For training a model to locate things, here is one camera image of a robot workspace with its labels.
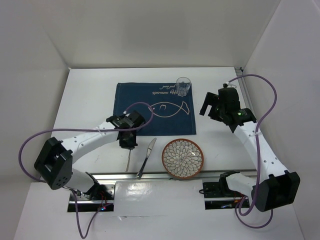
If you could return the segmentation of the silver fork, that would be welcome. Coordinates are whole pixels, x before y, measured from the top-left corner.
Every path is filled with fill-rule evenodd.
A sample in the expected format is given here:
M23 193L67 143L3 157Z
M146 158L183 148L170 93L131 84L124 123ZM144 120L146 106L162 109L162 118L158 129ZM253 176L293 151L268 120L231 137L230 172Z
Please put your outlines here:
M129 168L130 168L130 161L131 161L131 149L129 150L129 153L128 153L128 159L127 159L127 163L126 163L126 168L125 168L125 172L127 173L129 171Z

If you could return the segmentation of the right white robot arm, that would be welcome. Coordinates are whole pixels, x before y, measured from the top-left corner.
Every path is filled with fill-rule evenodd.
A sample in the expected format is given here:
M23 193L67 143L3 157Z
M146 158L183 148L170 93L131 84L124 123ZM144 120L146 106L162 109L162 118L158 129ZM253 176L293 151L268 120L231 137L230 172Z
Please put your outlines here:
M217 94L208 92L200 115L203 116L208 107L211 107L208 116L230 128L257 170L256 180L238 171L222 173L218 184L220 194L241 193L261 212L292 204L301 179L297 172L290 172L277 158L261 133L253 112L241 108L237 90L224 86Z

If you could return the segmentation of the clear plastic cup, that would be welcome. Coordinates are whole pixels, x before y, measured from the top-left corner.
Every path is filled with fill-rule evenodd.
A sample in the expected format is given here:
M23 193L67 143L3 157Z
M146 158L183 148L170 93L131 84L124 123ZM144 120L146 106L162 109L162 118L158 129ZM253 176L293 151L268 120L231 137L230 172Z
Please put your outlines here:
M187 77L179 77L176 80L176 91L177 95L180 97L185 97L191 87L191 80Z

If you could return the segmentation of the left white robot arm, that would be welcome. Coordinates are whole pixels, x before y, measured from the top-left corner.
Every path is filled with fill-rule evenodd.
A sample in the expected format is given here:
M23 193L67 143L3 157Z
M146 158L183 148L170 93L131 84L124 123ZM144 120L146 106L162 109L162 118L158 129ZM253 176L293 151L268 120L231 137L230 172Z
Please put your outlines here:
M133 150L137 146L136 128L145 123L137 111L111 116L90 132L57 140L48 139L42 147L34 168L52 190L68 188L80 192L88 200L100 200L107 189L92 174L73 168L84 155L106 144L118 141L122 149Z

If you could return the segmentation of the blue fish placemat cloth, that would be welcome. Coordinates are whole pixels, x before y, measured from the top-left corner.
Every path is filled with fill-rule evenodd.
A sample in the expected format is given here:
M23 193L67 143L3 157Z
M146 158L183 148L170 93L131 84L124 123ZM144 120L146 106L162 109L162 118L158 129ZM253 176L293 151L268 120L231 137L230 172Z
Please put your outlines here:
M179 96L174 83L126 82L116 86L113 114L121 115L134 103L147 103L154 112L151 123L139 136L196 135L192 89Z

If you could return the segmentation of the floral patterned ceramic plate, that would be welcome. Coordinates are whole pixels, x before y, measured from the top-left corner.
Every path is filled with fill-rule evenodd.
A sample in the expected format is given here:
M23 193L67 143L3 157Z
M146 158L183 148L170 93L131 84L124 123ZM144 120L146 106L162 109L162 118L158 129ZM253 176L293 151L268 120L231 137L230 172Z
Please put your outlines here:
M198 175L204 166L204 154L193 141L178 138L170 141L161 154L162 165L174 178L187 180Z

